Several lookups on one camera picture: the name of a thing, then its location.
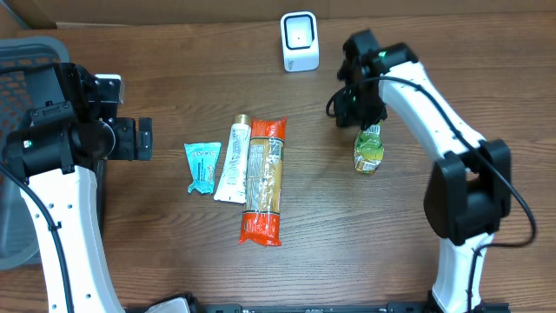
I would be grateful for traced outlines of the green snack pouch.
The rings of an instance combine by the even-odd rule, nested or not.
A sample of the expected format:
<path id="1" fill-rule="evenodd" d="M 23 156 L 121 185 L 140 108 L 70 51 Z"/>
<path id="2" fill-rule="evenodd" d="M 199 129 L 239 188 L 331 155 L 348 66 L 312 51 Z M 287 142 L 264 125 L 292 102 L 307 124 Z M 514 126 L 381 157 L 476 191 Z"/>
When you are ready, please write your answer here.
<path id="1" fill-rule="evenodd" d="M 354 167 L 363 174 L 373 175 L 384 157 L 381 122 L 359 130 L 354 140 Z"/>

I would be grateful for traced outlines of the teal snack packet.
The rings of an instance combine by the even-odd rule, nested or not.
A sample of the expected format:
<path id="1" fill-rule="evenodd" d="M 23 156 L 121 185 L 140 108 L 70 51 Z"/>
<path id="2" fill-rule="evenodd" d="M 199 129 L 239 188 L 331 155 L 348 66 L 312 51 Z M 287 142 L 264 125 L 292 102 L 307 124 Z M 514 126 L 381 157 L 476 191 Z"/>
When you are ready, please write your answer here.
<path id="1" fill-rule="evenodd" d="M 215 189 L 215 171 L 222 144 L 212 143 L 185 143 L 184 150 L 187 156 L 193 182 L 188 186 L 188 193 L 194 190 L 200 194 L 212 194 Z"/>

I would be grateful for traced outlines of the white tube gold cap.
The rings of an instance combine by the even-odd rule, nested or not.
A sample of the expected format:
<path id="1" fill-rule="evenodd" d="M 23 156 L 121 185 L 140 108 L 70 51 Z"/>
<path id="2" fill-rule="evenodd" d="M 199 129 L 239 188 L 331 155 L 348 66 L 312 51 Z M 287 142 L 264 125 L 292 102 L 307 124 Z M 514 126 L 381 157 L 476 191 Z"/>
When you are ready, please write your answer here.
<path id="1" fill-rule="evenodd" d="M 238 114 L 231 126 L 222 174 L 214 195 L 216 201 L 246 202 L 246 175 L 251 135 L 251 117 Z"/>

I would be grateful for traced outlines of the orange spaghetti packet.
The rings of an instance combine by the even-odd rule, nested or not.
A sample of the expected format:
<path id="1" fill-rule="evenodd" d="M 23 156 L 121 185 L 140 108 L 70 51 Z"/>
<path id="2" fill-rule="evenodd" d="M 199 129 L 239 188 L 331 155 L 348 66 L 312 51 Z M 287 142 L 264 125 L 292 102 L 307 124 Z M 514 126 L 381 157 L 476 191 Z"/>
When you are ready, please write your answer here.
<path id="1" fill-rule="evenodd" d="M 248 150 L 240 243 L 280 246 L 281 186 L 287 119 L 254 119 Z"/>

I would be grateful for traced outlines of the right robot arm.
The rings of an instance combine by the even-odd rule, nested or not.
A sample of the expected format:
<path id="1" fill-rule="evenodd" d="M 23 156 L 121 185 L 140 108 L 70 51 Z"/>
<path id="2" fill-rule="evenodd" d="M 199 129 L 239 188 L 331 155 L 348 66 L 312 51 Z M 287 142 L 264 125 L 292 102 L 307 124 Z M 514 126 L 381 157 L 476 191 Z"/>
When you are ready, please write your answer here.
<path id="1" fill-rule="evenodd" d="M 339 127 L 360 127 L 355 142 L 361 145 L 379 137 L 387 109 L 393 109 L 432 163 L 423 206 L 440 252 L 422 311 L 488 311 L 480 279 L 488 246 L 510 211 L 509 148 L 487 141 L 453 111 L 407 44 L 382 47 L 363 30 L 342 49 L 337 77 L 345 86 L 329 100 L 327 114 Z"/>

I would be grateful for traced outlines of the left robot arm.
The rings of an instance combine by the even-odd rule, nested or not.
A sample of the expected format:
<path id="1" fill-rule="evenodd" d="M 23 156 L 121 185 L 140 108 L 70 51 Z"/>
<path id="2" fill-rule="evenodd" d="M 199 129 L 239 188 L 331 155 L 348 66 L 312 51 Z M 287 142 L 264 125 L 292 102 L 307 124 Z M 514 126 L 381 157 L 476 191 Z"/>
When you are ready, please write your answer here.
<path id="1" fill-rule="evenodd" d="M 11 132 L 1 171 L 31 215 L 51 312 L 123 312 L 109 275 L 97 215 L 96 166 L 148 161 L 152 121 L 117 115 L 124 82 L 74 63 L 5 68 L 19 72 L 34 107 Z"/>

